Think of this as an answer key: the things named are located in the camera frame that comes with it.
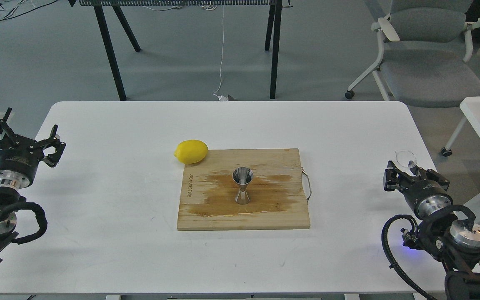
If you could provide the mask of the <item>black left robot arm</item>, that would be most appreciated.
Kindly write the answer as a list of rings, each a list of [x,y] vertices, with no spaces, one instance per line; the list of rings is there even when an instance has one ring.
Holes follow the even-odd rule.
[[[19,190],[31,186],[40,162],[55,167],[65,149],[65,143],[57,135],[57,125],[52,127],[48,138],[40,141],[15,134],[8,125],[11,112],[12,109],[8,108],[0,118],[0,252],[10,243],[30,243],[47,231],[44,209],[37,203],[28,202]],[[35,214],[37,232],[19,237],[15,228],[16,213],[20,210]]]

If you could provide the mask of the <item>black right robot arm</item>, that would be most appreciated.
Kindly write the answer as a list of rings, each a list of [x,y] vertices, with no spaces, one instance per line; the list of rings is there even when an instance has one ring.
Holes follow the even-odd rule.
[[[385,222],[381,243],[389,267],[411,288],[428,300],[425,292],[398,264],[388,242],[390,225],[408,220],[409,230],[402,229],[402,244],[424,250],[442,263],[446,272],[445,293],[448,300],[480,300],[480,225],[475,214],[464,205],[455,205],[447,194],[450,181],[432,169],[417,165],[405,173],[389,161],[385,169],[384,190],[398,190],[414,215],[396,215]]]

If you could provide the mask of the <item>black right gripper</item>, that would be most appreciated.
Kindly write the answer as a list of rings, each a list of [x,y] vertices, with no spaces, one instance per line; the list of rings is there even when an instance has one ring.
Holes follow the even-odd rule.
[[[419,220],[424,220],[432,213],[453,205],[453,200],[446,192],[450,181],[433,169],[415,166],[415,175],[419,182],[411,184],[411,176],[388,161],[383,175],[383,189],[387,192],[398,190],[404,195],[406,203]]]

